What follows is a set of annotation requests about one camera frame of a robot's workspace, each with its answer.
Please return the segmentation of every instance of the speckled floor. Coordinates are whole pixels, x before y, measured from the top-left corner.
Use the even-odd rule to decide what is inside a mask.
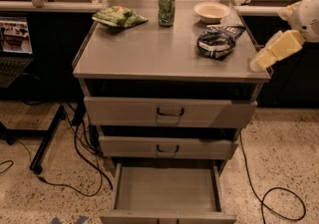
[[[72,110],[64,105],[70,118]],[[0,102],[0,120],[8,127],[46,128],[58,105],[26,106]],[[298,223],[316,224],[319,219],[319,111],[257,109],[242,131],[250,176],[256,193],[262,197],[272,187],[295,192],[306,205],[307,213]],[[39,140],[21,139],[32,156]],[[99,223],[99,213],[108,211],[111,190],[103,179],[101,191],[85,197],[67,187],[42,183],[29,170],[30,156],[18,142],[0,140],[0,162],[13,160],[13,166],[0,174],[0,223]],[[96,158],[81,150],[92,161]],[[224,212],[235,215],[237,224],[262,223],[260,203],[249,186],[240,146],[221,174]],[[99,158],[101,169],[112,179],[113,166]],[[94,193],[100,175],[76,153],[74,134],[68,120],[61,120],[42,161],[41,176],[52,183],[65,183],[84,193]],[[302,215],[302,205],[291,194],[271,192],[265,203],[289,218]],[[266,223],[288,223],[265,209]]]

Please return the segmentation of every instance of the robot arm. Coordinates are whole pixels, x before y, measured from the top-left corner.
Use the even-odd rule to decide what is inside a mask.
[[[302,0],[279,11],[291,30],[277,32],[250,62],[253,71],[271,67],[302,49],[305,42],[319,42],[319,0]]]

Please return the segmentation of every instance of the green can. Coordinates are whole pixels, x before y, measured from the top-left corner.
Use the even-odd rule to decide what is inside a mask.
[[[159,24],[172,26],[175,15],[175,0],[159,0]]]

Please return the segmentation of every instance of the white bowl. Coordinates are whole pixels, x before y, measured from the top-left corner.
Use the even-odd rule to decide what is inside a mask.
[[[194,6],[194,11],[200,16],[200,20],[205,23],[216,24],[230,14],[230,9],[216,2],[202,2]]]

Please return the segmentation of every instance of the snack bag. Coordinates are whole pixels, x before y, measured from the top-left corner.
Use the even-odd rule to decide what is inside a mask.
[[[224,59],[236,47],[236,40],[244,31],[241,25],[208,25],[197,39],[199,53],[207,58]]]
[[[122,6],[103,9],[95,13],[92,19],[104,26],[116,28],[131,28],[148,20],[134,10]]]

